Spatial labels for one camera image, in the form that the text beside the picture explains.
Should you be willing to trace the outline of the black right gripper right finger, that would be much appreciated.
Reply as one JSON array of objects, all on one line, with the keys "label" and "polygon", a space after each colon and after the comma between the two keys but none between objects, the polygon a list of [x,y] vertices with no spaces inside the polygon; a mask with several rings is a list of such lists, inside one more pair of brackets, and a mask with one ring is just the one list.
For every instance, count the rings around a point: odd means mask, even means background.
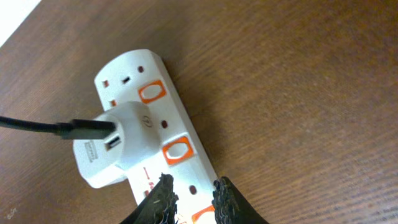
[{"label": "black right gripper right finger", "polygon": [[217,224],[269,224],[260,216],[243,194],[223,176],[213,182],[212,206]]}]

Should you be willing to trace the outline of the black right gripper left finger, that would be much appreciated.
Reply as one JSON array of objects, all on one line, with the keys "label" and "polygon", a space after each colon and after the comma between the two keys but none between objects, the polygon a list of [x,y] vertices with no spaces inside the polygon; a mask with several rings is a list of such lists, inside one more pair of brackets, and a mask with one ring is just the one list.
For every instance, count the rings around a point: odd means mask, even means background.
[{"label": "black right gripper left finger", "polygon": [[175,224],[177,200],[174,178],[162,174],[149,195],[120,224]]}]

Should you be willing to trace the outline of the white USB charger adapter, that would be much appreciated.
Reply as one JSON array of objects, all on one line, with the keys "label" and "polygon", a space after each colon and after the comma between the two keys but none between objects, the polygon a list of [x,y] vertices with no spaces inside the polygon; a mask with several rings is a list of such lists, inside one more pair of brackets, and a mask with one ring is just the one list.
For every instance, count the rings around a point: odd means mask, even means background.
[{"label": "white USB charger adapter", "polygon": [[159,151],[160,136],[149,107],[143,103],[122,103],[95,120],[112,122],[116,130],[102,139],[73,142],[78,171],[92,188],[125,180],[128,170]]}]

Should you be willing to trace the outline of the white power strip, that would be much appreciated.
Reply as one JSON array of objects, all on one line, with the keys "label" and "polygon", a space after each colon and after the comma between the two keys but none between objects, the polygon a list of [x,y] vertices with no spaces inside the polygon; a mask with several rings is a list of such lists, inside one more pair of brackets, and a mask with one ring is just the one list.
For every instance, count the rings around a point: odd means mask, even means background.
[{"label": "white power strip", "polygon": [[95,77],[104,112],[128,101],[147,105],[160,136],[159,151],[127,171],[137,203],[162,174],[174,178],[178,223],[214,223],[216,173],[162,59],[150,50],[123,53]]}]

